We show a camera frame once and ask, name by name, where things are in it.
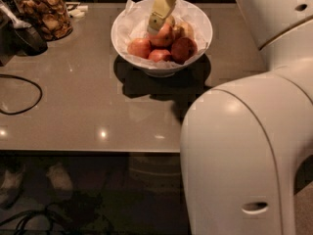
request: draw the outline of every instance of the black object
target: black object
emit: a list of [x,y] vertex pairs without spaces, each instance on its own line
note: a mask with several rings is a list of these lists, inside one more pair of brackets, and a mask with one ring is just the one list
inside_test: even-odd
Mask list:
[[28,56],[36,56],[48,49],[47,42],[38,33],[37,29],[32,27],[13,28],[14,42]]

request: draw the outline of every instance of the fruit bowl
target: fruit bowl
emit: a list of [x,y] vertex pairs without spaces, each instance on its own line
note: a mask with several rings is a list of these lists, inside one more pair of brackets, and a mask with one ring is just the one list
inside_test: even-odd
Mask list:
[[154,62],[131,55],[127,51],[128,44],[138,37],[145,37],[149,16],[155,0],[142,0],[134,3],[127,1],[125,10],[115,19],[112,25],[112,45],[119,56],[134,67],[144,71],[147,75],[156,77],[171,76],[174,73],[194,63],[209,47],[212,40],[212,25],[207,15],[196,5],[184,0],[177,0],[172,16],[177,23],[189,23],[195,33],[195,41],[198,46],[196,55],[184,64],[173,61]]

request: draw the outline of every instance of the white bowl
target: white bowl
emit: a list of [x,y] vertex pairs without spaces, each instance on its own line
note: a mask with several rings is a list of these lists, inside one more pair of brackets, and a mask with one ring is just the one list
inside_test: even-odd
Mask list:
[[127,1],[126,8],[115,19],[112,25],[112,44],[119,56],[146,74],[157,77],[173,75],[195,62],[207,50],[211,43],[213,30],[207,15],[194,4],[177,0],[172,12],[176,22],[188,22],[195,32],[198,53],[183,65],[175,62],[157,62],[135,57],[127,53],[128,43],[135,37],[144,37],[147,32],[148,19],[155,0],[142,0],[134,3]]

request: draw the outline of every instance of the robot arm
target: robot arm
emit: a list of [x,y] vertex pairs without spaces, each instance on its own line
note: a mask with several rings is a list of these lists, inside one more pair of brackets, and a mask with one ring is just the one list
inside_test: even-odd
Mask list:
[[176,0],[156,0],[149,18],[148,32],[157,34],[175,8]]

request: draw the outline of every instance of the countertop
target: countertop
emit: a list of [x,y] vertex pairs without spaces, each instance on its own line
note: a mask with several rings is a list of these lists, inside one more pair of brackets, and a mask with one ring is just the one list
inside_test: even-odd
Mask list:
[[[0,114],[0,150],[179,153],[182,120],[198,96],[265,72],[236,4],[197,4],[211,20],[212,43],[198,62],[167,78],[133,68],[112,47],[112,24],[125,4],[87,5],[84,18],[71,19],[69,36],[0,68],[43,89],[32,110]],[[0,78],[2,109],[20,110],[37,96],[25,82]]]

